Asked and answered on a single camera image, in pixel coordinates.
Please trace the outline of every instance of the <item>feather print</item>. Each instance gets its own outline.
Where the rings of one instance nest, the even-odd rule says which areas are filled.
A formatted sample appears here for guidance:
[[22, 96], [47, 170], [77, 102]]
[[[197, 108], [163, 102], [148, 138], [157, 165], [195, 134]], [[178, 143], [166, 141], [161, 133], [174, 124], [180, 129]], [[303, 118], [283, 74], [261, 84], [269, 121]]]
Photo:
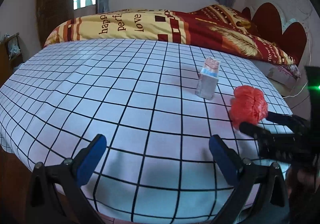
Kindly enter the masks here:
[[239, 32], [218, 26], [210, 27], [210, 29], [221, 34], [226, 40], [237, 46], [242, 54], [245, 54], [247, 56], [262, 57], [256, 43], [250, 37]]

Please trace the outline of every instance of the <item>blue gripper pad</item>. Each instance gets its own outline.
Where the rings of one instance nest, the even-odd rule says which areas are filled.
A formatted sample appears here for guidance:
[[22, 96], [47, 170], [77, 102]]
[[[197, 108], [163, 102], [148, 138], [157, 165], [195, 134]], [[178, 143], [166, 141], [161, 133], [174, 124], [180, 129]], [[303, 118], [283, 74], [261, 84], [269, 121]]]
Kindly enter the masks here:
[[236, 187], [243, 166], [241, 158], [233, 149], [228, 148], [218, 135], [209, 139], [209, 149], [227, 183]]
[[72, 165], [72, 173], [79, 187], [88, 183], [106, 148], [107, 139], [98, 134], [89, 146], [81, 149], [76, 155]]

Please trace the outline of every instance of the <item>table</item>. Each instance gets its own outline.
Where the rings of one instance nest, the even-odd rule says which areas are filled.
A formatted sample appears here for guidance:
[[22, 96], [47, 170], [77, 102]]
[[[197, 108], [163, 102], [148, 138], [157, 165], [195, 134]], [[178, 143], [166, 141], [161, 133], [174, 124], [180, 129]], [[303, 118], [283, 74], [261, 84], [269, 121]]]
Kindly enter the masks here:
[[[211, 101], [194, 94], [206, 56], [221, 60]], [[260, 162], [256, 142], [233, 129], [228, 115], [241, 85], [261, 89], [269, 111], [291, 114], [250, 60], [134, 39], [54, 44], [1, 87], [1, 139], [32, 170], [39, 161], [74, 158], [103, 134], [108, 148], [82, 187], [96, 210], [140, 223], [202, 222], [233, 190], [212, 162], [209, 137], [219, 134], [242, 158]], [[290, 132], [266, 120], [260, 125]]]

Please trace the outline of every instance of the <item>wooden nightstand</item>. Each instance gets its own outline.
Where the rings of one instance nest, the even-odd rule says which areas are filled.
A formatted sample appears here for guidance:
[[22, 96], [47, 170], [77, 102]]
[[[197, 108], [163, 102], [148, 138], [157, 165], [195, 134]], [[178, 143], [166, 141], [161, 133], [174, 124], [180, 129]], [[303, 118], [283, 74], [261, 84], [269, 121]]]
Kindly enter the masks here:
[[8, 43], [10, 40], [17, 38], [17, 43], [19, 46], [18, 35], [19, 33], [16, 33], [15, 35], [10, 36], [9, 38], [5, 39], [0, 43], [0, 87], [12, 75], [13, 68], [23, 63], [21, 53], [9, 59]]

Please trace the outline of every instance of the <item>red object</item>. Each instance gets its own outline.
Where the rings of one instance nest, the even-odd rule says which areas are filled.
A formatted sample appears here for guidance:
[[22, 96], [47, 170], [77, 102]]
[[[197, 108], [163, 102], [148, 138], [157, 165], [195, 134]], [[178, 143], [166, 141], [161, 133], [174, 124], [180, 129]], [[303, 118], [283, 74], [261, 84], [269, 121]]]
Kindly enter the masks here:
[[257, 125], [268, 115], [268, 104], [263, 92], [251, 86], [239, 86], [234, 90], [231, 100], [230, 118], [235, 129], [239, 129], [242, 122]]

